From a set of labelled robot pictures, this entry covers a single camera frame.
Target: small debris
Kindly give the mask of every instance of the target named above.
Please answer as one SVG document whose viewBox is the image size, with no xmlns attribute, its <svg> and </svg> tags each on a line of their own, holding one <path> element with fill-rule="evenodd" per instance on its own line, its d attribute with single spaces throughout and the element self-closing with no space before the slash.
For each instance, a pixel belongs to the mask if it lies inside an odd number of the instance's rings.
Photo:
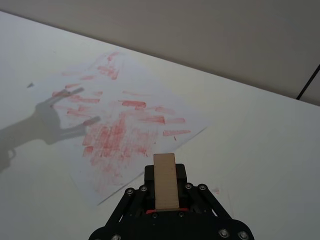
<svg viewBox="0 0 320 240">
<path fill-rule="evenodd" d="M 31 82 L 26 88 L 28 89 L 28 88 L 32 88 L 32 87 L 34 87 L 34 86 L 35 86 L 34 83 Z"/>
</svg>

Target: white paper sheet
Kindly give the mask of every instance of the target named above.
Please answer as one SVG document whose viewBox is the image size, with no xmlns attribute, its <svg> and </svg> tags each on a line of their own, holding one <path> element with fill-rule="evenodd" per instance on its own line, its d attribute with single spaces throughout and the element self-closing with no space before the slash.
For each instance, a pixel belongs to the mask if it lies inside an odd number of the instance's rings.
<svg viewBox="0 0 320 240">
<path fill-rule="evenodd" d="M 77 187 L 94 204 L 153 164 L 154 153 L 174 152 L 207 127 L 197 111 L 121 52 L 52 76 L 35 95 L 37 103 L 48 103 L 37 111 L 59 140 Z"/>
</svg>

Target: red scribbles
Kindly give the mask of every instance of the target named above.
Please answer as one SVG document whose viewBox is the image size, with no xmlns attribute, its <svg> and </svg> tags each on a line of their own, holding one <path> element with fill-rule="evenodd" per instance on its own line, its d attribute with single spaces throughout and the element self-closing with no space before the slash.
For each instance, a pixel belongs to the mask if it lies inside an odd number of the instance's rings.
<svg viewBox="0 0 320 240">
<path fill-rule="evenodd" d="M 88 76 L 83 76 L 80 78 L 80 80 L 92 80 L 94 79 L 95 76 L 94 75 L 88 75 Z"/>
<path fill-rule="evenodd" d="M 83 156 L 83 157 L 90 156 L 90 155 L 92 154 L 93 150 L 94 150 L 94 147 L 93 147 L 93 146 L 86 146 L 86 147 L 84 148 L 84 150 L 83 150 L 82 156 Z"/>
<path fill-rule="evenodd" d="M 104 93 L 103 91 L 94 91 L 92 94 L 97 97 L 100 97 L 103 93 Z"/>
<path fill-rule="evenodd" d="M 169 118 L 165 121 L 165 124 L 185 124 L 186 120 L 183 117 Z"/>
<path fill-rule="evenodd" d="M 79 95 L 71 95 L 68 100 L 72 103 L 87 103 L 87 104 L 97 104 L 100 102 L 99 98 L 82 98 Z"/>
<path fill-rule="evenodd" d="M 78 111 L 79 112 L 84 112 L 84 111 L 89 111 L 91 110 L 91 106 L 84 106 L 84 105 L 79 105 Z"/>
<path fill-rule="evenodd" d="M 120 54 L 120 52 L 118 52 L 118 51 L 115 51 L 115 52 L 111 53 L 111 54 L 107 57 L 108 61 L 111 62 L 111 61 L 114 60 L 114 58 L 115 58 L 117 55 L 119 55 L 119 54 Z"/>
<path fill-rule="evenodd" d="M 171 108 L 165 108 L 163 106 L 158 106 L 155 108 L 155 111 L 158 113 L 163 113 L 163 114 L 169 114 L 169 115 L 175 115 L 175 110 Z"/>
<path fill-rule="evenodd" d="M 116 80 L 118 77 L 119 70 L 114 66 L 98 66 L 99 73 L 102 75 L 107 75 L 112 80 Z"/>
<path fill-rule="evenodd" d="M 143 118 L 140 118 L 139 121 L 143 123 L 150 123 L 150 124 L 159 124 L 159 125 L 165 125 L 165 117 L 162 115 L 155 115 L 155 116 L 146 116 Z"/>
<path fill-rule="evenodd" d="M 73 87 L 76 87 L 76 86 L 79 86 L 79 85 L 80 85 L 80 83 L 74 83 L 74 84 L 66 85 L 64 88 L 70 89 L 70 88 L 73 88 Z"/>
<path fill-rule="evenodd" d="M 188 134 L 188 133 L 191 133 L 191 131 L 190 130 L 164 130 L 163 136 L 168 137 L 168 136 Z"/>
<path fill-rule="evenodd" d="M 91 165 L 110 173 L 110 164 L 116 168 L 118 161 L 126 163 L 132 156 L 147 157 L 157 134 L 154 128 L 136 127 L 135 118 L 122 112 L 113 122 L 92 125 L 82 145 L 93 146 Z"/>
<path fill-rule="evenodd" d="M 135 109 L 143 109 L 147 106 L 147 104 L 144 101 L 130 101 L 130 100 L 119 100 L 119 102 L 122 102 L 122 106 L 126 107 L 135 107 Z"/>
<path fill-rule="evenodd" d="M 151 94 L 139 94 L 139 93 L 135 93 L 132 91 L 122 91 L 123 94 L 128 94 L 128 95 L 132 95 L 132 96 L 151 96 Z"/>
<path fill-rule="evenodd" d="M 116 80 L 118 77 L 119 69 L 116 67 L 116 57 L 119 55 L 119 52 L 113 52 L 107 57 L 107 64 L 106 65 L 100 65 L 97 67 L 99 70 L 99 73 L 102 75 L 107 75 L 112 80 Z"/>
<path fill-rule="evenodd" d="M 220 189 L 218 187 L 212 189 L 215 194 L 220 194 Z"/>
</svg>

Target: gray wall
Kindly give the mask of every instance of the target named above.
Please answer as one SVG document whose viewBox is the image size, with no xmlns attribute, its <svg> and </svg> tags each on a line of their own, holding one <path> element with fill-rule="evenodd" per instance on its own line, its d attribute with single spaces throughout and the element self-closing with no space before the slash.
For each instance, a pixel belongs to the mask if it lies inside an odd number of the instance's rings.
<svg viewBox="0 0 320 240">
<path fill-rule="evenodd" d="M 8 13 L 292 98 L 320 63 L 319 7 L 316 0 L 0 1 Z"/>
</svg>

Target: white table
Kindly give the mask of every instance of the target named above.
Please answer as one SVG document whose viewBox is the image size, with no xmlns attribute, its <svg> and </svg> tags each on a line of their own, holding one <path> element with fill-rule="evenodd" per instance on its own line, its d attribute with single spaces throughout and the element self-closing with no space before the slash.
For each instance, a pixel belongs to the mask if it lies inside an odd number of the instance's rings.
<svg viewBox="0 0 320 240">
<path fill-rule="evenodd" d="M 115 48 L 2 12 L 0 31 L 0 129 L 34 112 L 29 83 L 36 88 L 52 73 Z M 210 127 L 175 152 L 188 181 L 219 190 L 221 204 L 257 240 L 318 238 L 319 107 L 121 50 L 211 120 Z M 26 126 L 42 128 L 37 121 Z M 87 239 L 123 195 L 124 189 L 89 206 L 55 145 L 41 139 L 20 145 L 15 154 L 9 166 L 0 160 L 0 239 Z M 130 185 L 141 184 L 142 176 Z"/>
</svg>

